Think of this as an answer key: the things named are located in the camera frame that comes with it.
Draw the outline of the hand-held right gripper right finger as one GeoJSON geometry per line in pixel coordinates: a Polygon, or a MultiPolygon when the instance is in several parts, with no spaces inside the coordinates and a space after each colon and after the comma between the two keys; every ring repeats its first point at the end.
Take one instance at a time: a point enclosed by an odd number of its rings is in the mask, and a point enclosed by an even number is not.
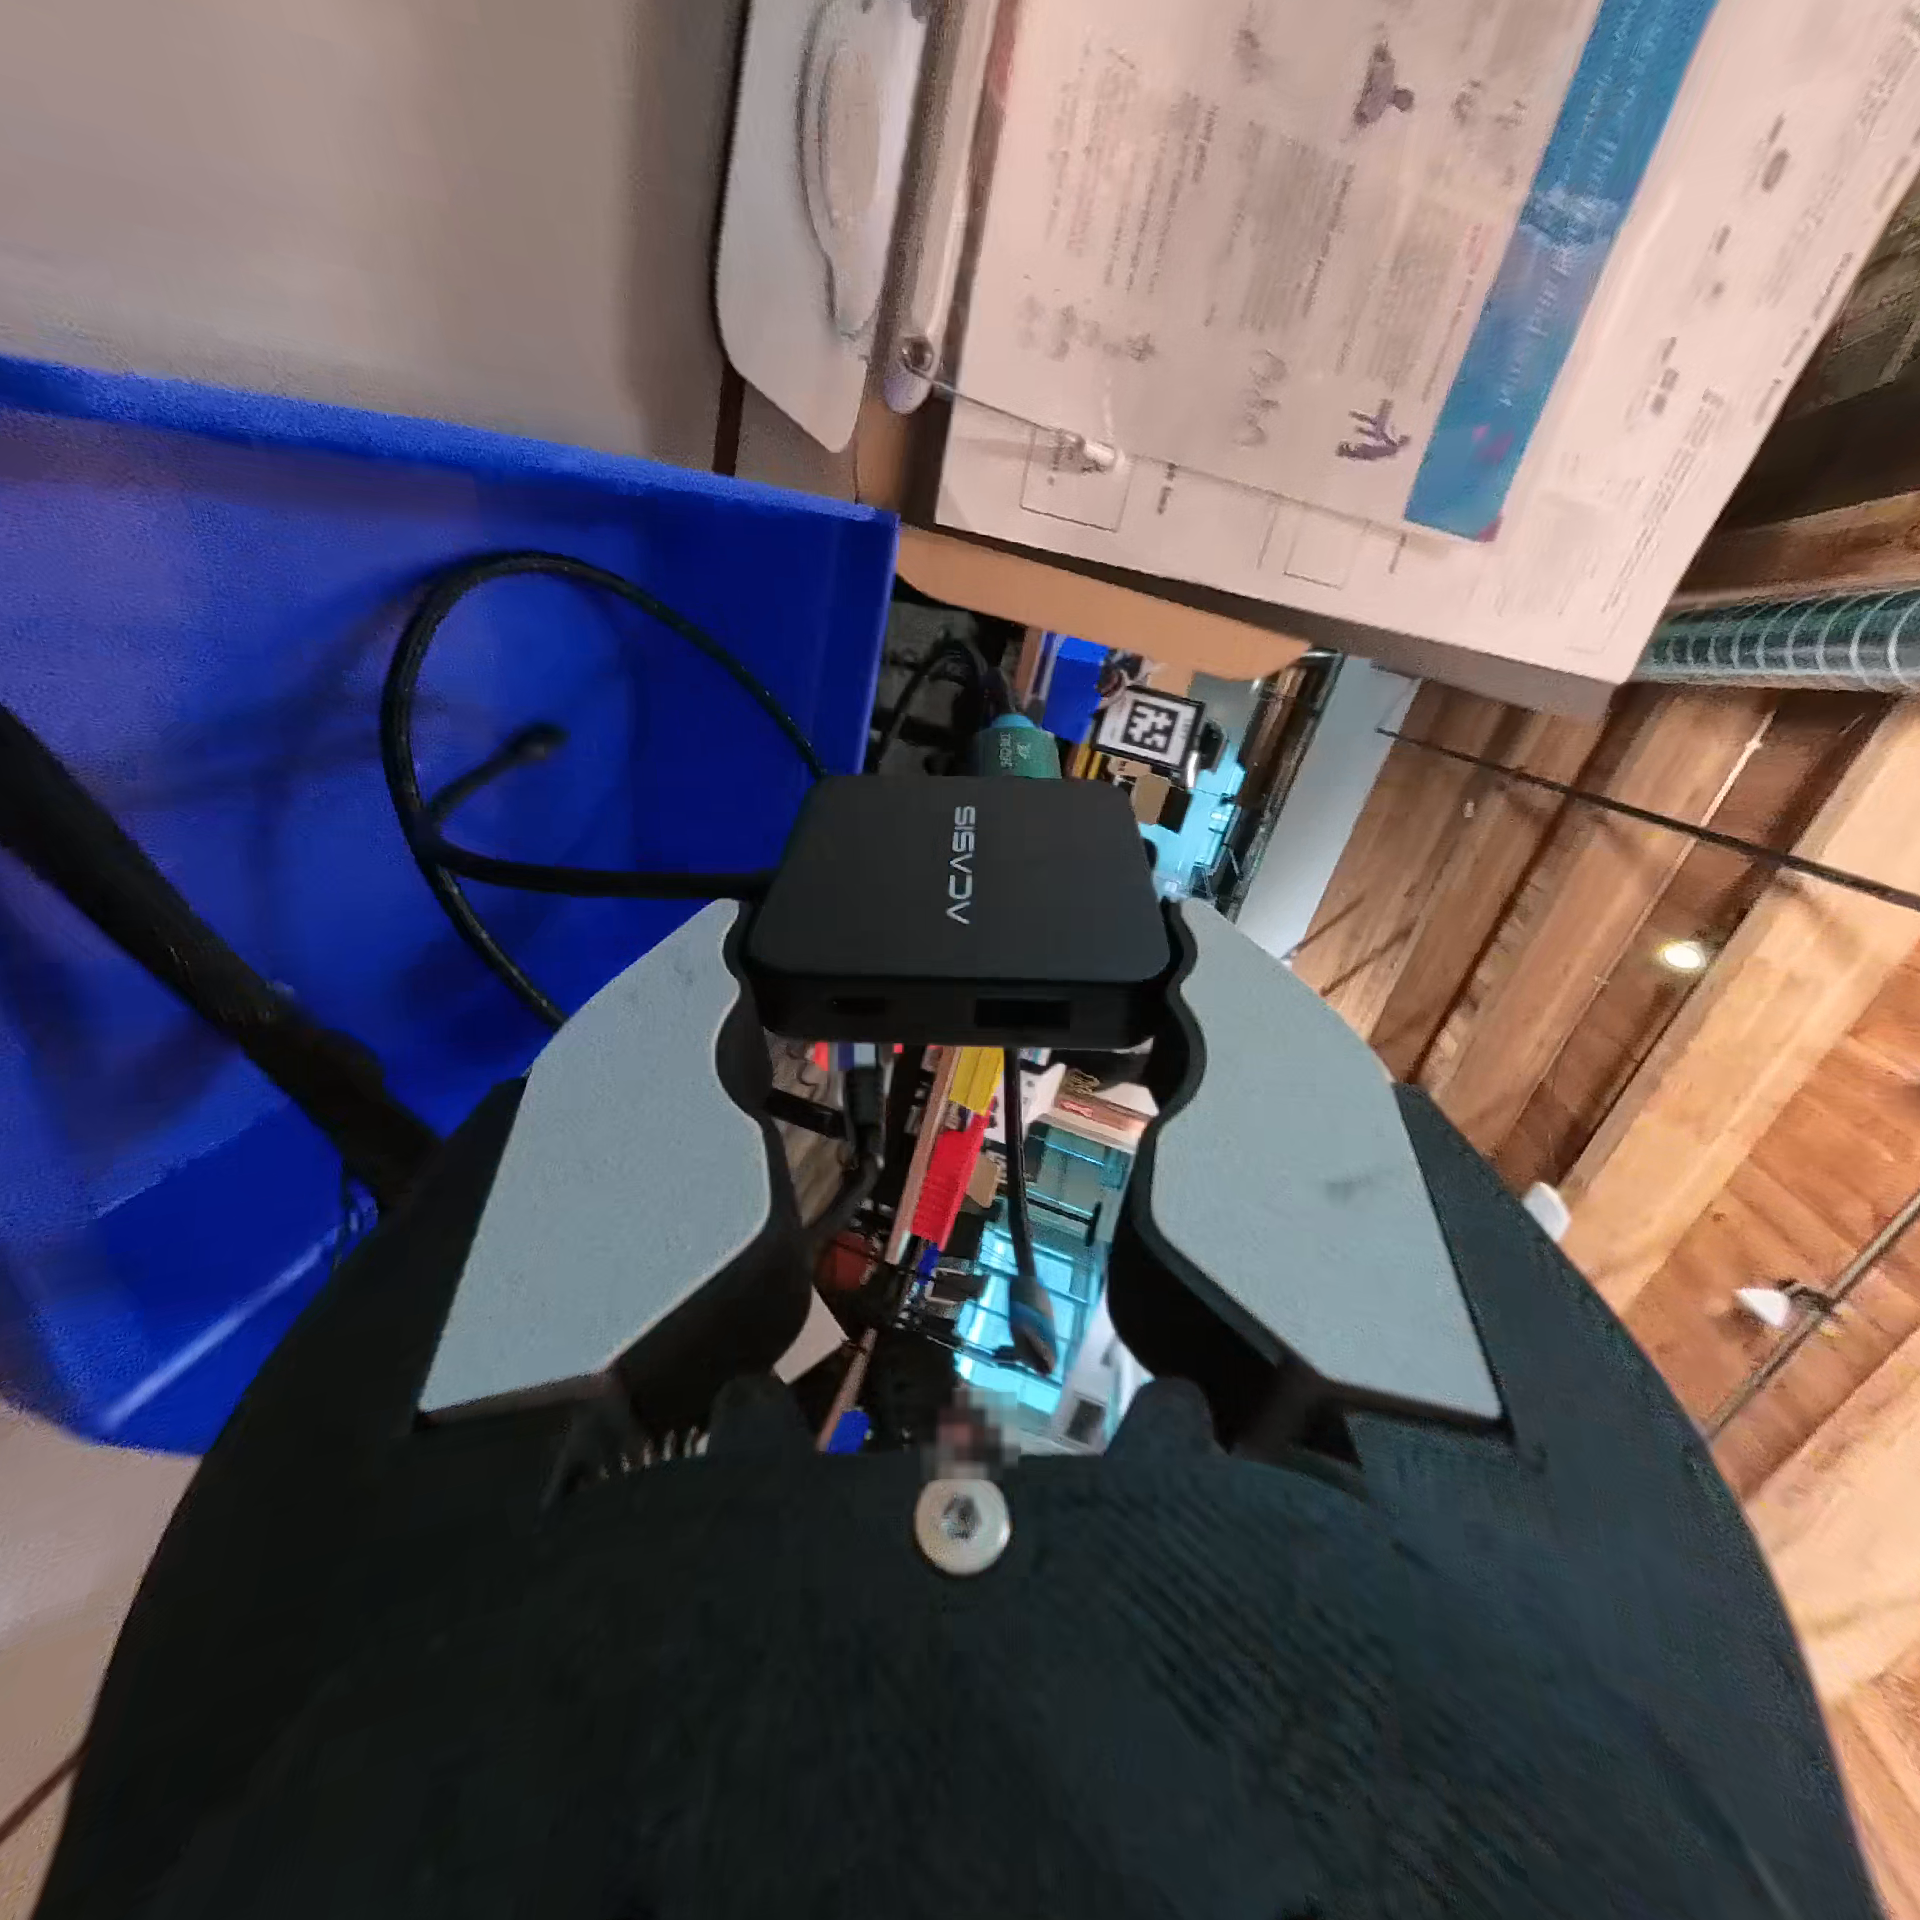
{"type": "Polygon", "coordinates": [[[1387,1072],[1212,903],[1170,901],[1156,1114],[1112,1254],[1139,1364],[1216,1426],[1500,1426],[1502,1390],[1387,1072]]]}

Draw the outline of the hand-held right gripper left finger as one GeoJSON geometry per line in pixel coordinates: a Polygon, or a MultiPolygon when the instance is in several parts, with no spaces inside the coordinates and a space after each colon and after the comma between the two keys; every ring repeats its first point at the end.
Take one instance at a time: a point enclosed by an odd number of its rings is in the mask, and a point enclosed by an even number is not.
{"type": "Polygon", "coordinates": [[[526,1072],[420,1415],[610,1387],[638,1419],[706,1419],[804,1332],[804,1222],[740,921],[736,901],[701,908],[526,1072]]]}

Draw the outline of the black hub with white logo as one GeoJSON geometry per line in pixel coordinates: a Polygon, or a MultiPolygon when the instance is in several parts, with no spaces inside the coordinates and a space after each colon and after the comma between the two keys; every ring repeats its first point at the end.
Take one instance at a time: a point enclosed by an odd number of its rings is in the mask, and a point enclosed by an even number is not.
{"type": "Polygon", "coordinates": [[[834,776],[739,969],[785,1039],[1131,1051],[1156,1035],[1173,941],[1136,815],[1103,784],[834,776]]]}

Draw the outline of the blue plastic bin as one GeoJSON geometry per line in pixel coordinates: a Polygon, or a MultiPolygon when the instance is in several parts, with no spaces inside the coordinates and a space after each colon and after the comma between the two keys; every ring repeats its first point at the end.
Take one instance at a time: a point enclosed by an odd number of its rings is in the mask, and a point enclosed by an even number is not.
{"type": "MultiPolygon", "coordinates": [[[[420,591],[498,553],[621,573],[715,638],[826,772],[875,706],[898,523],[571,444],[4,363],[4,706],[308,1015],[451,1133],[541,1045],[395,827],[378,689],[420,591]]],[[[498,858],[777,861],[800,750],[686,638],[568,581],[478,588],[419,681],[425,792],[498,858]]],[[[202,1453],[326,1279],[341,1155],[232,1045],[4,856],[4,1400],[202,1453]]]]}

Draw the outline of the grey desk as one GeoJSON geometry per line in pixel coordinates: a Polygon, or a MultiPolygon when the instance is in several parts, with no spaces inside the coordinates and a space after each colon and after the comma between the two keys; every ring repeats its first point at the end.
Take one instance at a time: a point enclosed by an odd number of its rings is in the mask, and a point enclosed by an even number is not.
{"type": "Polygon", "coordinates": [[[4,346],[733,474],[745,3],[4,3],[4,346]]]}

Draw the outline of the black white tag sign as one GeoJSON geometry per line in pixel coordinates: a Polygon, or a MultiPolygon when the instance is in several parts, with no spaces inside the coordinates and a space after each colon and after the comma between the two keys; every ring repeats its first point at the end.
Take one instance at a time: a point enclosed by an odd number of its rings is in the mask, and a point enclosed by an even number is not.
{"type": "Polygon", "coordinates": [[[1133,681],[1095,713],[1089,747],[1101,761],[1101,779],[1162,776],[1190,787],[1202,727],[1206,702],[1133,681]]]}

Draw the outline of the wooden document stand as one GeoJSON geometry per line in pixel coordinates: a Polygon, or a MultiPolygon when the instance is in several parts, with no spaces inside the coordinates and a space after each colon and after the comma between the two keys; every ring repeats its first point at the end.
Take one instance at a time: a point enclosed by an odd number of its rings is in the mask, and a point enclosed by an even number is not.
{"type": "MultiPolygon", "coordinates": [[[[1260,671],[1331,539],[1397,534],[956,392],[1017,3],[749,3],[715,306],[733,365],[900,515],[900,573],[1032,626],[1260,671]]],[[[1526,677],[1537,710],[1606,687],[1526,677]]]]}

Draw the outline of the white printed sheet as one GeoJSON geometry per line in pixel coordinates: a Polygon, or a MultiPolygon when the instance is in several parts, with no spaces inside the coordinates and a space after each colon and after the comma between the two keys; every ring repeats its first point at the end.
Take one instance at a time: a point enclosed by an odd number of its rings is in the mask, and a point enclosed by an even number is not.
{"type": "Polygon", "coordinates": [[[1620,687],[1918,177],[1918,3],[1599,3],[1397,534],[1319,646],[1620,687]]]}

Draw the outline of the instruction sheet with blue banner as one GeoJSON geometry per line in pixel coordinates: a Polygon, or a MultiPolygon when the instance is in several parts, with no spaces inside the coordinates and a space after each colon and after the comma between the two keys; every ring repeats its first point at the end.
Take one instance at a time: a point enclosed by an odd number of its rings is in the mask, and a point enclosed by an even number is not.
{"type": "Polygon", "coordinates": [[[1018,3],[956,392],[1490,539],[1715,3],[1018,3]]]}

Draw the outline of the spiral metal duct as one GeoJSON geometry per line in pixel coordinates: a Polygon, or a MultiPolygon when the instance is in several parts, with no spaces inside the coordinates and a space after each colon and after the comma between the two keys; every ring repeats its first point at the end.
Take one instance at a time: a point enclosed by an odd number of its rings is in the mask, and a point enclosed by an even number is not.
{"type": "Polygon", "coordinates": [[[1918,696],[1918,588],[1679,609],[1632,681],[1918,696]]]}

